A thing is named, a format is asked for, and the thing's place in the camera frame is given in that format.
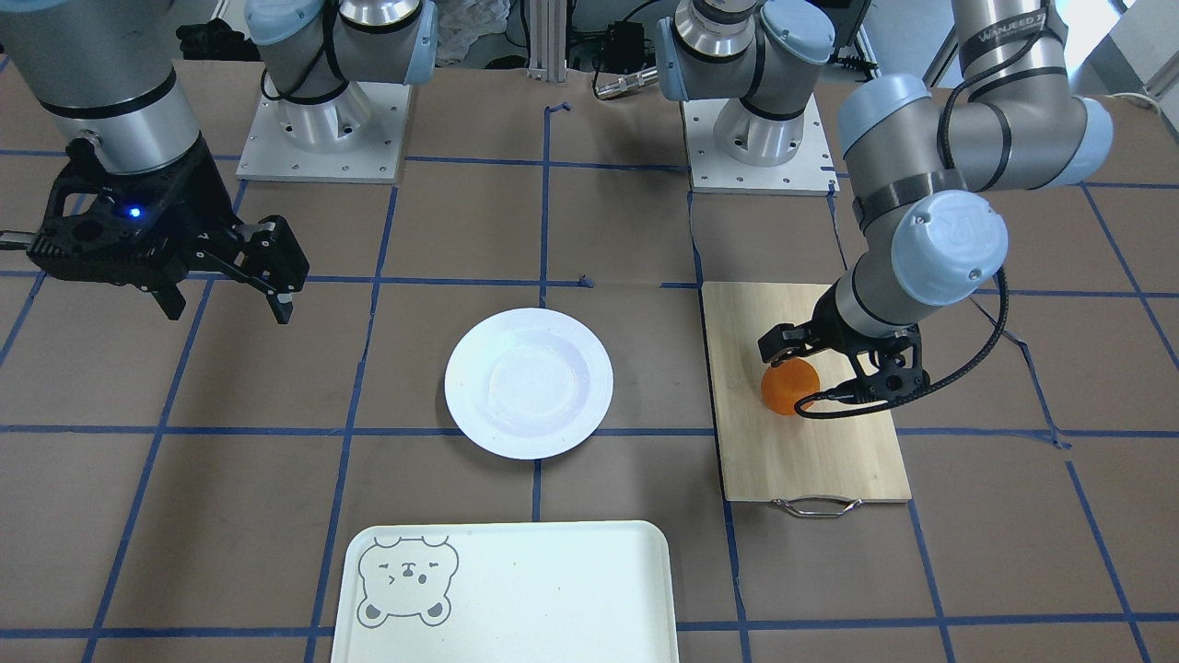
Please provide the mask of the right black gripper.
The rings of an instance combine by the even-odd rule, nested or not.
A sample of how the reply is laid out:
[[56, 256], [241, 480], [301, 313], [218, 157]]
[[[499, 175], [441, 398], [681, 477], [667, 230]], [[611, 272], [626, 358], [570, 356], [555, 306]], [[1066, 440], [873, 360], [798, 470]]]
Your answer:
[[292, 297], [307, 284], [307, 252], [282, 215], [241, 224], [208, 143], [138, 175], [114, 175], [95, 147], [75, 138], [55, 177], [42, 223], [26, 255], [59, 280], [156, 288], [166, 319], [187, 298], [177, 282], [191, 269], [215, 270], [265, 294], [286, 324]]

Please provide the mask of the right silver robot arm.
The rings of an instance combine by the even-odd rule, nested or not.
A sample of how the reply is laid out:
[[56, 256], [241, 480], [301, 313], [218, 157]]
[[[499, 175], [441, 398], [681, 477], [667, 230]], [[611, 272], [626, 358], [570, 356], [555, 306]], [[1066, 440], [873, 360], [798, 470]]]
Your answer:
[[[252, 285], [286, 323], [310, 264], [281, 215], [235, 214], [153, 29], [156, 1], [5, 1], [4, 46], [67, 139], [35, 232], [4, 232], [62, 281], [134, 285], [179, 319], [189, 273]], [[265, 68], [253, 180], [391, 183], [410, 87], [437, 63], [433, 1], [249, 1]]]

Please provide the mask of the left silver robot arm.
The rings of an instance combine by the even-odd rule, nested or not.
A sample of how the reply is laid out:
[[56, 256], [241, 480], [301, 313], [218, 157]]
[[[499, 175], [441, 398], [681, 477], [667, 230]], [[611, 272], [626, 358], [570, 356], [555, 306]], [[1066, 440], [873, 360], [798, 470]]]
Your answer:
[[[1008, 319], [1008, 230], [984, 192], [1072, 185], [1109, 155], [1109, 113], [1071, 92], [1056, 5], [956, 1], [951, 12], [963, 79], [943, 104], [917, 76], [897, 73], [859, 85], [838, 111], [867, 252], [822, 294], [812, 319], [758, 341], [764, 365], [838, 352], [852, 366], [850, 380], [796, 399], [803, 418], [818, 416], [818, 401], [844, 403], [839, 418], [893, 411], [981, 365]], [[726, 100], [730, 155], [763, 165], [753, 132], [801, 127], [834, 24], [806, 1], [681, 1], [656, 42], [661, 94]], [[931, 381], [918, 322], [984, 280], [997, 283], [994, 332], [967, 365]]]

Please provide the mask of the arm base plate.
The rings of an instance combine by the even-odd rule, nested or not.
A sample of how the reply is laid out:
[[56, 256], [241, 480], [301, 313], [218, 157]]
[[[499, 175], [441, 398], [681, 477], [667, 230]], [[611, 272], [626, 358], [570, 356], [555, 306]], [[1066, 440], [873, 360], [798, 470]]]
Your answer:
[[261, 99], [241, 150], [241, 180], [399, 180], [413, 87], [353, 83], [320, 105]]
[[814, 97], [803, 114], [770, 122], [737, 99], [681, 101], [696, 193], [839, 193], [834, 150]]

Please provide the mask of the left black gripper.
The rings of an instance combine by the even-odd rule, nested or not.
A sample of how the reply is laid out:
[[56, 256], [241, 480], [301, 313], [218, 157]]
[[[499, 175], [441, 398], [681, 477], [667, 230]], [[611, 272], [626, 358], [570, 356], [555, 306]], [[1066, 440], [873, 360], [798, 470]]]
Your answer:
[[854, 378], [836, 387], [836, 398], [845, 403], [897, 402], [929, 386], [918, 326], [884, 337], [859, 334], [838, 313], [834, 285], [818, 298], [809, 322], [778, 323], [758, 339], [757, 348], [763, 365], [770, 366], [821, 352], [845, 356]]

